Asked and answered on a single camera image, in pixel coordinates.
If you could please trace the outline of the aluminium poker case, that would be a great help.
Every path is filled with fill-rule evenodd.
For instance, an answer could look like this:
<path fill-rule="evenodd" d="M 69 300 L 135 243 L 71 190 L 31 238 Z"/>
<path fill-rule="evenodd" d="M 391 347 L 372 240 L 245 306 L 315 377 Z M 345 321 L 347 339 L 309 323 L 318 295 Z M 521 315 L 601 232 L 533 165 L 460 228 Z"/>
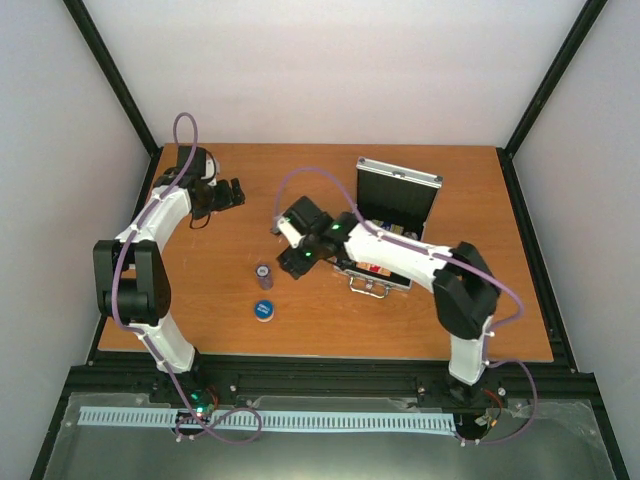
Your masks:
<path fill-rule="evenodd" d="M 366 157 L 356 164 L 356 200 L 362 216 L 376 226 L 421 241 L 443 177 Z M 390 291 L 407 292 L 412 281 L 371 263 L 348 263 L 338 272 L 349 289 L 383 299 Z"/>

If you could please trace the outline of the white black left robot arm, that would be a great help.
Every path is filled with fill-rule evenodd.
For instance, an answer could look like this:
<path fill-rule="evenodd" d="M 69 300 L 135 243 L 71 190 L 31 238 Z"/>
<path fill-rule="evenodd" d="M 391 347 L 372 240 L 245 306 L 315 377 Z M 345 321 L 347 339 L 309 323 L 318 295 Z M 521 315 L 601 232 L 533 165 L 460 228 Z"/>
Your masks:
<path fill-rule="evenodd" d="M 219 162 L 207 149 L 180 146 L 176 165 L 156 179 L 132 223 L 93 248 L 100 312 L 134 334 L 160 371 L 176 374 L 172 388 L 190 403 L 206 395 L 208 378 L 194 368 L 198 351 L 170 313 L 172 293 L 162 252 L 183 219 L 207 226 L 214 213 L 245 202 L 239 180 L 219 180 L 218 171 Z"/>

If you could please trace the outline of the blue dealer button stack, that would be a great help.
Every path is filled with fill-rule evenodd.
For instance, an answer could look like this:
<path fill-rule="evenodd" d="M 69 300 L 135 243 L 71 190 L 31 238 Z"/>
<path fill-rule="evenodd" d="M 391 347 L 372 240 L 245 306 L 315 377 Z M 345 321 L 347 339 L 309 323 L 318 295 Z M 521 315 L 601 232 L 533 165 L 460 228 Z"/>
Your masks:
<path fill-rule="evenodd" d="M 274 304 L 267 299 L 259 300 L 254 305 L 254 316 L 260 323 L 270 322 L 275 314 Z"/>

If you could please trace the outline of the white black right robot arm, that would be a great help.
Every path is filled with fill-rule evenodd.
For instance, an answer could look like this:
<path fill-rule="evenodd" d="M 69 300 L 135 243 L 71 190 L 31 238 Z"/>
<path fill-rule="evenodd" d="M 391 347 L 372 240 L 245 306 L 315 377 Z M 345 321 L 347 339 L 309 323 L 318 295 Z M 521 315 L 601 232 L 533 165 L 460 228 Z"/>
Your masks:
<path fill-rule="evenodd" d="M 272 231 L 288 246 L 277 257 L 280 268 L 298 279 L 320 261 L 353 277 L 365 264 L 378 266 L 425 288 L 433 295 L 440 325 L 450 335 L 450 398 L 469 406 L 481 389 L 486 368 L 486 337 L 497 308 L 499 289 L 477 249 L 434 246 L 361 222 L 352 212 L 332 218 L 302 196 L 275 215 Z"/>

